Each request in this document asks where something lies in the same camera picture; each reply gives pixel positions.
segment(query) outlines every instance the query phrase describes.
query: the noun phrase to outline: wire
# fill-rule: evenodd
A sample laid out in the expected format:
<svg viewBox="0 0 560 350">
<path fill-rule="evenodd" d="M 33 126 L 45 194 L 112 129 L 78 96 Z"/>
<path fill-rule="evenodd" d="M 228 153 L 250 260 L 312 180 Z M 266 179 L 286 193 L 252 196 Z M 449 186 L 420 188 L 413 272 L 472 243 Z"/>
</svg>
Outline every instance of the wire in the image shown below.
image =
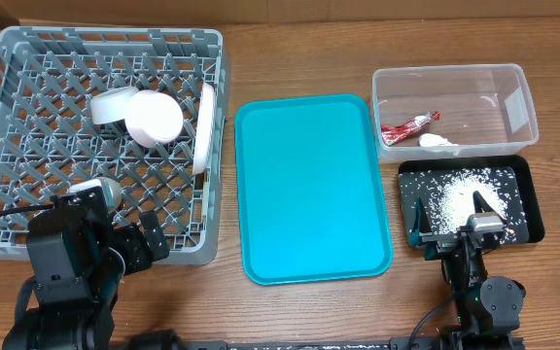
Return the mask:
<svg viewBox="0 0 560 350">
<path fill-rule="evenodd" d="M 17 305 L 15 305 L 15 324 L 19 323 L 27 311 L 27 304 L 34 291 L 34 283 L 36 283 L 36 276 L 31 276 L 23 282 L 18 291 Z"/>
<path fill-rule="evenodd" d="M 462 291 L 465 292 L 468 289 L 468 285 L 471 283 L 471 251 L 468 248 L 470 243 L 468 243 L 468 237 L 463 237 L 463 246 L 464 246 L 464 259 L 466 260 L 466 267 L 465 267 L 465 276 L 464 276 L 464 285 L 462 286 Z"/>
<path fill-rule="evenodd" d="M 407 350 L 411 350 L 412 345 L 414 343 L 414 339 L 416 338 L 416 335 L 418 334 L 418 331 L 420 331 L 420 329 L 423 327 L 423 325 L 425 325 L 427 323 L 427 321 L 429 321 L 429 319 L 434 317 L 434 315 L 439 313 L 444 307 L 446 307 L 449 303 L 451 303 L 451 301 L 455 300 L 460 294 L 461 293 L 459 293 L 459 292 L 454 293 L 447 300 L 445 300 L 442 304 L 436 306 L 436 308 L 434 308 L 427 315 L 425 315 L 425 317 L 423 317 L 422 320 L 420 320 L 418 325 L 416 325 L 416 327 L 414 328 L 414 331 L 412 331 L 412 335 L 409 336 L 409 340 L 407 342 Z"/>
<path fill-rule="evenodd" d="M 447 285 L 450 285 L 451 282 L 446 278 L 446 270 L 444 269 L 444 259 L 439 260 L 439 269 L 442 271 L 442 279 L 446 282 Z"/>
<path fill-rule="evenodd" d="M 51 208 L 53 208 L 53 204 L 29 205 L 26 207 L 2 210 L 0 211 L 0 217 L 10 215 L 10 214 L 16 214 L 16 213 L 24 213 L 28 211 L 47 210 Z"/>
</svg>

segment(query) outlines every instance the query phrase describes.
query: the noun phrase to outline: plastic bin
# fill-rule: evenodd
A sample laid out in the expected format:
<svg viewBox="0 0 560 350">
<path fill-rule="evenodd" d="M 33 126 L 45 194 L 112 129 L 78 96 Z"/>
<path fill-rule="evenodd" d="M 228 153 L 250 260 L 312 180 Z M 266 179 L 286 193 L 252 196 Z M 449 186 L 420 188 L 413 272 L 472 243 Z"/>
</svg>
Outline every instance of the plastic bin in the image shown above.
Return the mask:
<svg viewBox="0 0 560 350">
<path fill-rule="evenodd" d="M 373 123 L 382 162 L 511 155 L 540 137 L 533 98 L 516 64 L 380 69 L 373 74 Z M 386 146 L 381 125 L 438 111 L 425 131 L 459 146 L 418 146 L 418 136 Z"/>
<path fill-rule="evenodd" d="M 200 87 L 216 90 L 211 155 L 193 176 Z M 0 210 L 49 201 L 84 180 L 122 186 L 114 224 L 155 210 L 171 245 L 160 263 L 205 264 L 217 253 L 221 150 L 229 64 L 222 35 L 209 29 L 10 27 L 0 35 Z M 123 126 L 95 127 L 89 102 L 108 88 L 167 93 L 185 116 L 174 141 L 144 148 Z M 0 259 L 26 260 L 33 214 L 0 218 Z"/>
</svg>

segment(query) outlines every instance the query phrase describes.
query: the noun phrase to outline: dish rack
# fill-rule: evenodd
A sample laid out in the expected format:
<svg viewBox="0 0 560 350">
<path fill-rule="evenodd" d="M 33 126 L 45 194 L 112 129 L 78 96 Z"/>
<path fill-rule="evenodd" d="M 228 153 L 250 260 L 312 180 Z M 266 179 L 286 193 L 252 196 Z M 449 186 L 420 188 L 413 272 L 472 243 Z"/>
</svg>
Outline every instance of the dish rack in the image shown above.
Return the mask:
<svg viewBox="0 0 560 350">
<path fill-rule="evenodd" d="M 217 253 L 221 150 L 229 63 L 209 29 L 10 27 L 0 35 L 0 210 L 40 204 L 97 176 L 122 186 L 116 226 L 155 210 L 171 245 L 161 263 L 205 264 Z M 205 173 L 193 176 L 202 83 L 216 91 Z M 185 122 L 173 142 L 147 149 L 121 123 L 93 125 L 89 102 L 136 86 L 175 98 Z M 0 218 L 0 260 L 27 260 L 34 214 Z"/>
</svg>

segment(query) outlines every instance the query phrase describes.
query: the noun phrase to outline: clear plastic container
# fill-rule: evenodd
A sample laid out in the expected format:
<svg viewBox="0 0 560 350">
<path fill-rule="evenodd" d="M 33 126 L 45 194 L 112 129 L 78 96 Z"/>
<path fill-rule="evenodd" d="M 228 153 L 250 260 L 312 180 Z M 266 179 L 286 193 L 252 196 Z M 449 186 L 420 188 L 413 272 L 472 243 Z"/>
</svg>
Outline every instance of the clear plastic container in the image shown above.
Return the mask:
<svg viewBox="0 0 560 350">
<path fill-rule="evenodd" d="M 533 98 L 517 64 L 380 69 L 373 74 L 373 124 L 382 162 L 511 155 L 540 138 Z M 427 112 L 441 117 L 420 133 L 384 145 L 381 125 Z M 430 132 L 459 146 L 420 147 Z"/>
</svg>

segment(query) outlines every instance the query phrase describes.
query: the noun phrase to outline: wooden table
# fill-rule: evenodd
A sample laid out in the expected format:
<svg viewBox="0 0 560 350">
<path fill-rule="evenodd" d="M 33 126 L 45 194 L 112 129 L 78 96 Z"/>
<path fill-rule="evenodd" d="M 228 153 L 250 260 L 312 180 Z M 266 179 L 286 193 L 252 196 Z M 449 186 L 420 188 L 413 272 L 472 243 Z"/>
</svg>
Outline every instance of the wooden table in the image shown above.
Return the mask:
<svg viewBox="0 0 560 350">
<path fill-rule="evenodd" d="M 560 18 L 411 20 L 220 28 L 232 63 L 229 115 L 248 101 L 352 92 L 370 101 L 371 75 L 383 67 L 518 63 L 533 93 L 540 141 L 530 163 L 546 228 L 537 245 L 485 257 L 488 271 L 528 291 L 521 329 L 528 349 L 560 349 Z M 124 279 L 113 339 L 174 328 L 185 340 L 376 340 L 408 335 L 444 300 L 439 262 L 405 244 L 397 164 L 382 164 L 395 246 L 392 267 L 376 278 L 261 287 L 243 272 L 232 119 L 224 135 L 222 218 L 217 258 L 202 267 L 155 266 Z M 0 346 L 13 325 L 28 262 L 0 262 Z M 424 327 L 455 322 L 452 311 Z"/>
</svg>

